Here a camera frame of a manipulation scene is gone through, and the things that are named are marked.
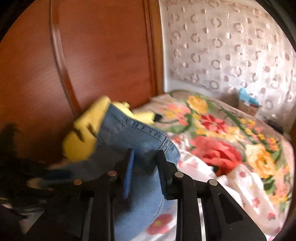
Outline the blue denim jeans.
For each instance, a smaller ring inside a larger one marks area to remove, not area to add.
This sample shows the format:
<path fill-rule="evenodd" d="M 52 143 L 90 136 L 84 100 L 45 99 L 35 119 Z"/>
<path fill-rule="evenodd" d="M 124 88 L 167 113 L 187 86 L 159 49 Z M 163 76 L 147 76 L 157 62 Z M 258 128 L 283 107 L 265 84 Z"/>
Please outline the blue denim jeans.
<path fill-rule="evenodd" d="M 131 189 L 128 204 L 114 204 L 116 240 L 136 238 L 170 205 L 162 194 L 154 157 L 162 150 L 167 161 L 177 164 L 180 153 L 175 144 L 161 130 L 130 118 L 112 104 L 94 153 L 87 160 L 60 166 L 72 172 L 72 179 L 90 181 L 111 170 L 129 148 L 134 150 Z"/>

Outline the floral bed sheet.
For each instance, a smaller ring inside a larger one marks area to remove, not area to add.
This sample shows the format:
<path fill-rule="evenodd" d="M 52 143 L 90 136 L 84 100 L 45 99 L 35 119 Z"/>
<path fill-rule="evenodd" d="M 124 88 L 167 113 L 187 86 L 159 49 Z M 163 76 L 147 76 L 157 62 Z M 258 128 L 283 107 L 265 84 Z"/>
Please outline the floral bed sheet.
<path fill-rule="evenodd" d="M 194 179 L 217 179 L 273 240 L 287 219 L 294 153 L 263 121 L 197 92 L 175 90 L 134 114 L 165 132 L 180 152 L 178 168 Z"/>

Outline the yellow plush pillow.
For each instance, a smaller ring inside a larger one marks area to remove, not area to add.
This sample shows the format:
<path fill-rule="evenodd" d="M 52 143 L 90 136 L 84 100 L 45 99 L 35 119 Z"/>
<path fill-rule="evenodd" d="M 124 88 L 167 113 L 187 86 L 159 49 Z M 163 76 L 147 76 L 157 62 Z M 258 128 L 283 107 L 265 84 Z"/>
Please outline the yellow plush pillow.
<path fill-rule="evenodd" d="M 68 162 L 86 160 L 94 152 L 97 135 L 110 105 L 114 105 L 128 117 L 148 125 L 159 119 L 152 111 L 133 113 L 127 102 L 111 101 L 108 96 L 100 97 L 74 121 L 72 131 L 62 142 L 63 156 Z"/>

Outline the cardboard box with blue cloth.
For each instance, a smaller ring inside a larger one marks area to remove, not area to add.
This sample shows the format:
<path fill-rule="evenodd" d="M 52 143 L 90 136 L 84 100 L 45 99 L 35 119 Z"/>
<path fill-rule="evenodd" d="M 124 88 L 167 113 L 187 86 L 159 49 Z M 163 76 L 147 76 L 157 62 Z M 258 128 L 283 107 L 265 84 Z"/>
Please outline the cardboard box with blue cloth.
<path fill-rule="evenodd" d="M 238 92 L 238 109 L 251 116 L 256 116 L 260 105 L 257 99 L 247 93 L 245 88 L 241 88 Z"/>

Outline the wooden slatted headboard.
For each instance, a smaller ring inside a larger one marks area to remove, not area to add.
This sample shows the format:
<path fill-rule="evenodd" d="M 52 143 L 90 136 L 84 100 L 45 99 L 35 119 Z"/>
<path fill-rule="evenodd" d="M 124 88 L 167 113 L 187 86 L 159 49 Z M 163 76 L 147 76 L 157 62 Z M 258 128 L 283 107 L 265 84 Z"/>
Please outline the wooden slatted headboard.
<path fill-rule="evenodd" d="M 62 158 L 73 121 L 103 95 L 132 108 L 163 93 L 158 1 L 1 1 L 1 125 L 16 153 Z"/>

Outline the white circle-patterned curtain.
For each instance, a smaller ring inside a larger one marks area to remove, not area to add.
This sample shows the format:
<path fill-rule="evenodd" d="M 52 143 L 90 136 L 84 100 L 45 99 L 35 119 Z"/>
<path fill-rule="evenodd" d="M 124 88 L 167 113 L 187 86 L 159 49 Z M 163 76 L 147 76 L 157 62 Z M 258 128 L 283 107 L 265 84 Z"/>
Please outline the white circle-patterned curtain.
<path fill-rule="evenodd" d="M 244 88 L 257 117 L 295 122 L 295 51 L 256 1 L 160 1 L 164 90 L 196 91 L 237 106 Z"/>

